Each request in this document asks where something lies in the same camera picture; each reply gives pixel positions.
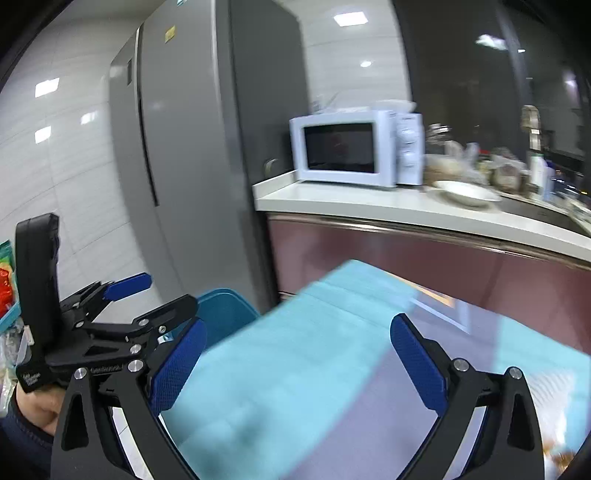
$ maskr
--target sink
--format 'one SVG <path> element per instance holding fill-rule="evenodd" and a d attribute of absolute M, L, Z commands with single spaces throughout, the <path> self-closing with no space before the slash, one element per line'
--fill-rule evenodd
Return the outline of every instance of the sink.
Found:
<path fill-rule="evenodd" d="M 560 213 L 533 203 L 522 202 L 521 200 L 507 197 L 503 197 L 498 203 L 498 206 L 504 212 L 512 213 L 513 215 L 520 215 L 522 217 L 538 220 L 539 222 L 549 223 L 550 225 L 570 230 L 579 235 L 591 237 L 584 228 L 579 226 L 577 222 L 565 213 Z"/>

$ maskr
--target microwave knob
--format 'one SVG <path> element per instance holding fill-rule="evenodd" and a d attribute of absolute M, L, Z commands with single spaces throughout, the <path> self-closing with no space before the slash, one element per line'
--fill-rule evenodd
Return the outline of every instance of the microwave knob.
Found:
<path fill-rule="evenodd" d="M 415 143 L 417 141 L 417 133 L 411 128 L 403 128 L 400 131 L 400 140 L 405 144 Z"/>
<path fill-rule="evenodd" d="M 401 152 L 400 157 L 404 168 L 414 167 L 415 161 L 413 152 Z"/>

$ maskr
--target sticker on refrigerator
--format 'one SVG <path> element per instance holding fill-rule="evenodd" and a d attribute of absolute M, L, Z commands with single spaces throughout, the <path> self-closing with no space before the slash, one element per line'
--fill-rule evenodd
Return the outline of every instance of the sticker on refrigerator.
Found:
<path fill-rule="evenodd" d="M 170 40 L 171 38 L 173 38 L 176 32 L 177 32 L 177 26 L 176 25 L 173 25 L 172 27 L 170 27 L 166 31 L 166 33 L 164 34 L 164 43 L 166 43 L 168 40 Z"/>

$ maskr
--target blue gripper pad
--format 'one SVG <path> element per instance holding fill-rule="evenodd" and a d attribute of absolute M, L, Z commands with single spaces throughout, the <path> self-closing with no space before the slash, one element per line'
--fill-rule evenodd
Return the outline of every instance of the blue gripper pad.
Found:
<path fill-rule="evenodd" d="M 148 290 L 151 285 L 152 277 L 147 273 L 140 273 L 109 285 L 105 290 L 103 298 L 110 301 L 121 300 L 141 291 Z"/>
<path fill-rule="evenodd" d="M 390 325 L 390 339 L 423 404 L 443 416 L 447 409 L 445 379 L 399 316 L 395 316 Z"/>
<path fill-rule="evenodd" d="M 152 380 L 150 409 L 155 416 L 171 408 L 207 343 L 205 322 L 197 320 Z"/>

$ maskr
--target gray refrigerator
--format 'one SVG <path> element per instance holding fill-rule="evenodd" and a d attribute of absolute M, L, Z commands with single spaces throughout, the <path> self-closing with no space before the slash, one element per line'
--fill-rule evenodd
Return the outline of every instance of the gray refrigerator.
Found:
<path fill-rule="evenodd" d="M 297 19 L 273 0 L 166 0 L 111 64 L 113 148 L 163 301 L 218 287 L 277 301 L 251 186 L 293 168 L 309 109 Z"/>

